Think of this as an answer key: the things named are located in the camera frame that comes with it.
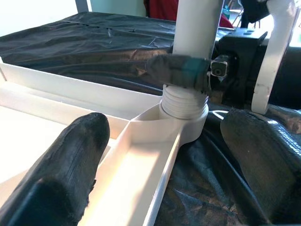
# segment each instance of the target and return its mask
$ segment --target black plastic sheet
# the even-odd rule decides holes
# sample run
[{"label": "black plastic sheet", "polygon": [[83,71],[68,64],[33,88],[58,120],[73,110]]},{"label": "black plastic sheet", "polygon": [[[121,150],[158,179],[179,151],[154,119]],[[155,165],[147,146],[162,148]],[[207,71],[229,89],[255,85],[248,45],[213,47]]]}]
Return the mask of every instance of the black plastic sheet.
[{"label": "black plastic sheet", "polygon": [[[81,13],[0,37],[0,56],[5,63],[13,65],[160,95],[162,84],[146,73],[145,62],[157,54],[171,52],[174,28],[175,23],[170,21]],[[220,30],[218,37],[226,33]],[[210,110],[199,139],[179,150],[155,225],[291,223],[287,217],[288,210],[278,207],[295,207],[296,212],[292,210],[291,214],[298,216],[300,203],[285,203],[285,199],[279,199],[275,204],[275,200],[265,200],[265,197],[271,197],[270,193],[282,193],[267,180],[278,175],[278,186],[290,188],[286,196],[291,201],[300,198],[300,166],[297,164],[300,157],[289,154],[292,150],[290,145],[301,143],[300,112],[271,108],[267,118],[282,123],[278,125],[281,130],[273,125],[268,130],[256,130],[258,123],[263,128],[269,125],[248,111],[223,114],[226,134],[230,136],[239,130],[233,143],[228,138],[227,142],[224,141],[225,134],[220,129],[222,117],[218,117],[221,113],[215,112],[230,109],[210,105]],[[250,127],[253,128],[253,135],[250,135]],[[292,143],[285,142],[288,137]],[[250,157],[252,161],[248,161],[243,153],[248,145],[253,144],[251,138],[257,139],[257,146],[253,146],[254,155]],[[266,147],[270,147],[270,152],[262,158],[259,154]],[[279,162],[271,161],[275,153]],[[281,153],[288,157],[284,160]],[[285,177],[276,173],[282,170],[291,175],[287,184]]]}]

